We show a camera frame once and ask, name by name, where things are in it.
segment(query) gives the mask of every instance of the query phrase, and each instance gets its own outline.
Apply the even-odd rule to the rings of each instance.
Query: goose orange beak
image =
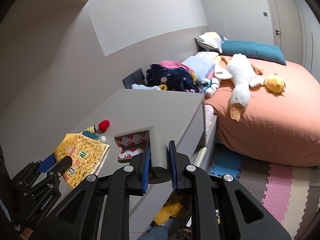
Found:
[[[232,104],[230,106],[231,119],[236,120],[237,122],[239,122],[241,114],[245,109],[246,109],[246,107],[241,106],[241,104],[239,104],[239,103]]]

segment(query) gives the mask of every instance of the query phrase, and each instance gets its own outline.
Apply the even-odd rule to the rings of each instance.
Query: white door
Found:
[[[301,64],[302,32],[296,0],[269,0],[273,19],[274,44],[285,60]]]

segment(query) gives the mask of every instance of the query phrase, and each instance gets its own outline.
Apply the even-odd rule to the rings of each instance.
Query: white ball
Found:
[[[105,143],[105,142],[106,142],[106,140],[107,140],[107,139],[106,139],[106,137],[105,137],[105,136],[103,136],[103,135],[102,135],[102,136],[100,136],[100,138],[99,138],[99,139],[100,139],[100,141],[101,141],[102,143]]]

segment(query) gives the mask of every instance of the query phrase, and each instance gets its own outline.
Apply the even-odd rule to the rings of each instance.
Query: pink towel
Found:
[[[178,68],[178,67],[182,67],[184,70],[186,70],[187,72],[193,71],[191,68],[189,68],[186,65],[183,65],[180,62],[176,62],[176,61],[170,61],[170,60],[164,60],[161,61],[159,64],[161,67],[165,67],[165,68]]]

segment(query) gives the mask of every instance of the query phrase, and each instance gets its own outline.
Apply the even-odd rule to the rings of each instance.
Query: yellow plush toy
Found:
[[[268,76],[264,82],[265,85],[274,95],[281,93],[285,89],[285,82],[277,73]]]

